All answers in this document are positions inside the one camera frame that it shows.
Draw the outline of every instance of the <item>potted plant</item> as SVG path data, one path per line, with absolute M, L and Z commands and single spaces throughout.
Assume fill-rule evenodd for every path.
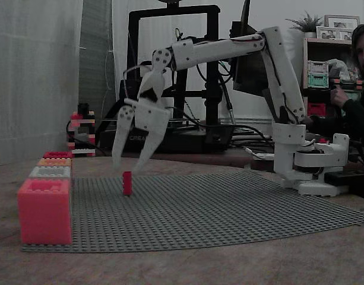
M 300 30 L 305 34 L 305 37 L 316 37 L 316 27 L 321 26 L 323 22 L 321 21 L 322 18 L 319 18 L 317 15 L 313 18 L 311 17 L 307 11 L 304 18 L 299 20 L 291 20 L 285 19 L 287 21 L 291 21 L 295 24 L 295 26 L 291 27 L 291 29 Z

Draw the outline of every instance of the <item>pink block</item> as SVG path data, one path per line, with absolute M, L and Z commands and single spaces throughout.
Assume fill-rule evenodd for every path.
M 78 128 L 80 126 L 80 123 L 71 122 L 72 128 Z
M 82 114 L 73 114 L 71 115 L 71 120 L 82 120 L 83 115 Z
M 69 180 L 26 179 L 18 191 L 22 243 L 72 244 Z
M 72 151 L 48 151 L 43 155 L 44 159 L 71 159 Z
M 124 187 L 123 194 L 125 196 L 132 195 L 132 173 L 130 171 L 126 171 L 122 174 Z

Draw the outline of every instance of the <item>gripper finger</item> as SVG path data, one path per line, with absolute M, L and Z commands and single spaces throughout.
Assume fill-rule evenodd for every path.
M 133 117 L 134 110 L 131 106 L 124 106 L 118 112 L 117 129 L 112 148 L 112 160 L 115 168 L 118 168 L 120 165 L 122 151 L 128 138 Z
M 163 141 L 164 135 L 149 132 L 146 140 L 144 148 L 141 151 L 140 158 L 137 161 L 137 164 L 133 168 L 133 173 L 138 173 L 143 165 L 147 163 L 153 153 L 157 150 L 160 143 Z

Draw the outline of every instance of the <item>white lego brick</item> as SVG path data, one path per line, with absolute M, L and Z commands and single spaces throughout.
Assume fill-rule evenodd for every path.
M 71 168 L 69 166 L 36 166 L 29 176 L 31 178 L 70 179 Z
M 75 120 L 71 120 L 71 124 L 95 124 L 96 120 L 94 119 L 75 119 Z
M 73 154 L 81 154 L 81 153 L 96 153 L 95 149 L 90 149 L 90 148 L 78 148 L 75 150 L 72 150 Z

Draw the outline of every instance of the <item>man's hand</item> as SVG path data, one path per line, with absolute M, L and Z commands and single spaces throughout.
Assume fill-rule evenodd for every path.
M 306 125 L 306 129 L 311 129 L 312 126 L 314 125 L 314 120 L 312 120 L 310 117 L 305 117 L 302 121 L 301 121 L 302 125 Z
M 331 90 L 331 103 L 332 105 L 338 106 L 341 109 L 344 103 L 349 100 L 348 95 L 339 85 L 336 85 L 336 89 Z

